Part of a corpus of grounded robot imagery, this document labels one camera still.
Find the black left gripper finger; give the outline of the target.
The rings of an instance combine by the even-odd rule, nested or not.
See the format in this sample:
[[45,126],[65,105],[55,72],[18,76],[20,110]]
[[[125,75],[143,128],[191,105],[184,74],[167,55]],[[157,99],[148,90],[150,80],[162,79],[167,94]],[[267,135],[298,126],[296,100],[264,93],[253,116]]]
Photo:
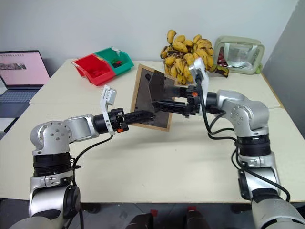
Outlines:
[[150,117],[126,117],[125,122],[129,125],[135,124],[143,124],[143,125],[154,125],[155,123],[155,116]]
[[145,110],[125,113],[123,116],[125,120],[146,120],[155,118],[154,113]]

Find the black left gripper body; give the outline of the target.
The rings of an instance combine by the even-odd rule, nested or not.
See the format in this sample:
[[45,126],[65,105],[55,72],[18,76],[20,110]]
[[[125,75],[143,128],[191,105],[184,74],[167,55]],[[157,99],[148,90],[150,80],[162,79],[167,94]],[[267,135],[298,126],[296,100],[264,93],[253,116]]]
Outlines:
[[124,111],[122,108],[112,109],[108,113],[108,116],[114,132],[121,133],[129,130],[124,119]]

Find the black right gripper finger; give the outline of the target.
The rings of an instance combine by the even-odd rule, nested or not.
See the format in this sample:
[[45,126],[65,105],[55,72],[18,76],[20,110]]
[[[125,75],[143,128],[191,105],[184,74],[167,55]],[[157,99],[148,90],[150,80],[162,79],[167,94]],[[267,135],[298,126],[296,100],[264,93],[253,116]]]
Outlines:
[[153,101],[152,105],[155,109],[155,112],[163,111],[169,113],[184,114],[186,109],[185,103],[172,100]]
[[191,91],[188,87],[176,87],[174,92],[176,98],[188,98],[191,96]]

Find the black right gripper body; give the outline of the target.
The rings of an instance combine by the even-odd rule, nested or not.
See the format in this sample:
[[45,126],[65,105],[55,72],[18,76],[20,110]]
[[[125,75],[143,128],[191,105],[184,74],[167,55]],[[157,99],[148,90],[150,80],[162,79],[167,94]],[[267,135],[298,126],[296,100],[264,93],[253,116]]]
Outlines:
[[184,116],[189,117],[198,114],[201,106],[201,98],[197,87],[194,85],[188,86],[185,91],[185,98],[187,99],[187,104]]

